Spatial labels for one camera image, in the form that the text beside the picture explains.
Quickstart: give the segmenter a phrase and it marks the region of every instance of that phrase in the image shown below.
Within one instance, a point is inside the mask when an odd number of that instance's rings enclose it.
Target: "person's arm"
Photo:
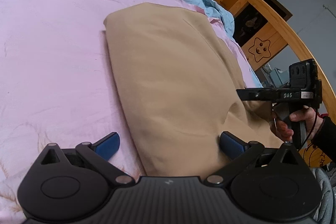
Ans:
[[[314,121],[315,111],[312,108],[304,108],[293,112],[289,118],[292,122],[305,121],[307,134],[310,132]],[[283,141],[291,141],[293,130],[288,129],[286,123],[276,119],[276,135]],[[336,125],[329,117],[324,119],[317,117],[315,127],[310,135],[311,143],[320,148],[329,158],[336,162]]]

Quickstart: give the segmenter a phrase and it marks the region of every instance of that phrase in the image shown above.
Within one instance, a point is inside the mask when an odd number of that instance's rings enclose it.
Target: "folded beige fabric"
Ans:
[[[229,162],[218,147],[222,131],[281,145],[261,118],[270,117],[270,104],[240,101],[239,65],[205,15],[145,3],[104,23],[120,101],[148,175],[218,170]]]

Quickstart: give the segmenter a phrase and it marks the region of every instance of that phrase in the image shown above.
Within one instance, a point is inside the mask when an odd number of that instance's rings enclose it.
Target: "wall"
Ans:
[[[336,90],[336,0],[278,1],[293,14],[288,24],[310,49]],[[269,63],[272,68],[288,70],[288,66],[297,61],[293,51],[286,47]]]

